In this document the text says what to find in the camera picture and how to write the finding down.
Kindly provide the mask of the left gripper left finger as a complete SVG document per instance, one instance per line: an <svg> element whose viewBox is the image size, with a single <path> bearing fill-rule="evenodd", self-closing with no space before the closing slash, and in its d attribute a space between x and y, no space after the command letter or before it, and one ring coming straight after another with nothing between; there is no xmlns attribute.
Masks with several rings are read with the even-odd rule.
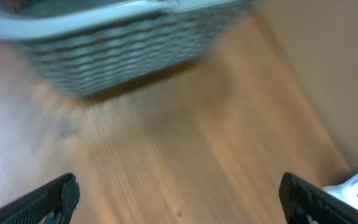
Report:
<svg viewBox="0 0 358 224"><path fill-rule="evenodd" d="M69 224L80 200L76 177L66 173L0 208L0 224Z"/></svg>

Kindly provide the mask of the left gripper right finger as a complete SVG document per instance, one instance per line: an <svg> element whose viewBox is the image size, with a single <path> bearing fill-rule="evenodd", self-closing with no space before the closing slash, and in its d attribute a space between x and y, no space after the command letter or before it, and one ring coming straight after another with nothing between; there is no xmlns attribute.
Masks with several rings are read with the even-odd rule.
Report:
<svg viewBox="0 0 358 224"><path fill-rule="evenodd" d="M358 224L358 210L295 174L283 174L278 194L288 224Z"/></svg>

